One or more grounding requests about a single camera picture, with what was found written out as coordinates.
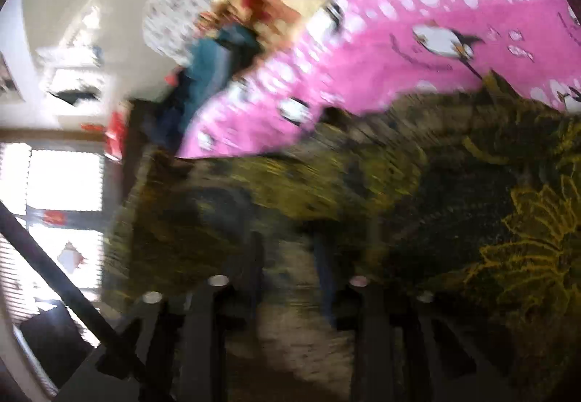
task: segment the floor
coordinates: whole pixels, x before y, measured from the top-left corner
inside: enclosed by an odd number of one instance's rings
[[[80,44],[97,45],[103,52],[102,67],[88,69],[92,72],[89,78],[103,92],[101,104],[95,110],[91,106],[74,108],[60,100],[51,102],[50,108],[61,128],[73,130],[87,119],[94,123],[99,119],[106,122],[120,99],[156,99],[164,93],[163,78],[175,63],[153,52],[143,42],[141,24],[145,1],[22,0],[28,46],[41,86],[50,82],[70,84],[78,73],[55,73],[54,69],[46,69],[39,64],[37,49],[59,45],[63,40],[76,40]]]

